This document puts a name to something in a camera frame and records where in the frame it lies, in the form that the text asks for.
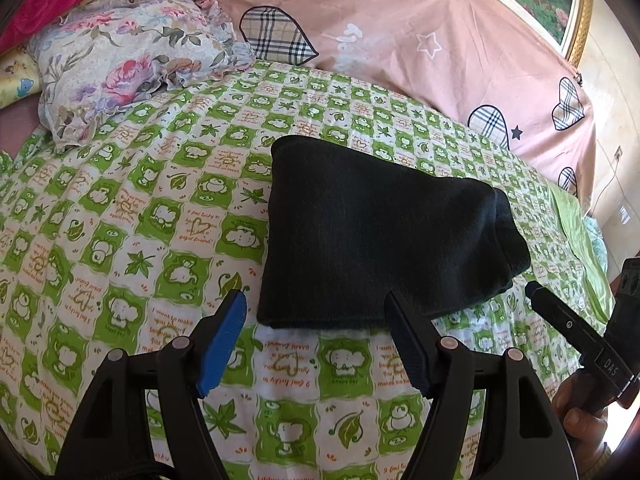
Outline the person right hand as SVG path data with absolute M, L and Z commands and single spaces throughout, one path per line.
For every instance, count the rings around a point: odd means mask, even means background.
M 573 454 L 578 474 L 582 477 L 610 455 L 604 440 L 608 429 L 608 411 L 602 410 L 591 415 L 580 408 L 570 407 L 570 398 L 579 372 L 571 374 L 559 386 L 552 400 L 555 415 L 562 422 L 564 430 L 575 439 Z

